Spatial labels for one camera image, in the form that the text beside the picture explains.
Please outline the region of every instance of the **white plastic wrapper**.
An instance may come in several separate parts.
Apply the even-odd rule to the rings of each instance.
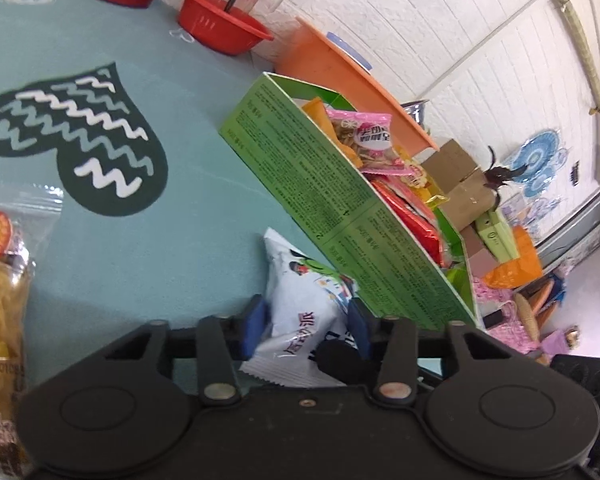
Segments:
[[[324,339],[353,344],[346,319],[355,282],[304,256],[271,228],[264,241],[269,257],[265,300],[271,326],[240,370],[281,386],[341,386],[318,370],[312,357]]]

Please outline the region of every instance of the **metal bolt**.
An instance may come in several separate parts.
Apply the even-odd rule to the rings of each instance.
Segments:
[[[236,394],[236,389],[227,383],[212,383],[205,386],[205,397],[211,400],[228,400]]]
[[[411,387],[404,383],[384,383],[378,391],[387,399],[406,399],[411,395]]]

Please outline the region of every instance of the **white zigzag line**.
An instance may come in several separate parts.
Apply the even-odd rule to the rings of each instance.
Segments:
[[[122,171],[120,171],[118,168],[114,168],[107,174],[102,174],[102,166],[100,165],[100,161],[95,157],[91,157],[82,166],[74,168],[74,173],[77,176],[87,176],[91,173],[93,187],[96,189],[102,189],[103,187],[107,187],[109,184],[115,182],[116,195],[118,195],[120,198],[126,198],[130,195],[133,195],[133,193],[138,191],[140,185],[142,184],[142,178],[139,176],[136,176],[135,179],[131,181],[131,184],[127,184]]]
[[[91,75],[87,77],[81,77],[80,79],[76,79],[75,83],[77,85],[86,85],[87,83],[91,83],[91,86],[93,86],[94,88],[108,88],[110,92],[116,93],[116,87],[113,86],[113,83],[110,83],[109,81],[101,83]]]
[[[69,117],[84,117],[87,120],[89,126],[94,124],[102,123],[102,127],[105,130],[113,130],[114,128],[124,128],[126,136],[129,139],[137,139],[142,137],[144,140],[149,140],[144,128],[131,129],[131,126],[126,119],[111,120],[111,116],[107,112],[94,115],[91,108],[83,108],[78,110],[78,105],[74,100],[69,99],[67,101],[60,102],[58,98],[53,94],[45,94],[42,90],[31,90],[28,92],[19,92],[16,94],[16,99],[34,99],[37,103],[49,102],[52,110],[66,110],[66,114]]]

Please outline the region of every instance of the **yellow snack package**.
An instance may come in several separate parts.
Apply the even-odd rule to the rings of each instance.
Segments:
[[[22,321],[36,261],[60,215],[62,190],[0,184],[0,476],[26,462],[14,427],[24,390]]]
[[[401,146],[396,146],[400,158],[405,166],[409,166],[413,171],[408,176],[401,176],[400,179],[430,208],[435,209],[449,198],[442,193],[442,190],[433,180],[433,177],[415,160],[411,159],[409,154]]]
[[[327,110],[324,107],[324,103],[322,99],[316,97],[312,99],[307,104],[302,106],[302,110],[305,114],[314,120],[314,123],[318,125],[318,127],[324,132],[324,134],[329,137],[336,146],[339,147],[340,151],[345,154],[345,156],[353,163],[353,165],[360,169],[362,168],[362,160],[358,156],[358,154],[353,150],[350,146],[346,146],[338,140],[338,136],[336,135],[336,131],[333,129],[333,124],[331,124],[331,120],[327,115]]]

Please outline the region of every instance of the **orange plastic tray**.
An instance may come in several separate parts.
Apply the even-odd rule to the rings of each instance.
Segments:
[[[390,113],[391,133],[411,156],[426,148],[438,149],[430,136],[400,103],[345,52],[302,18],[292,46],[276,63],[282,75],[331,88],[361,112]]]

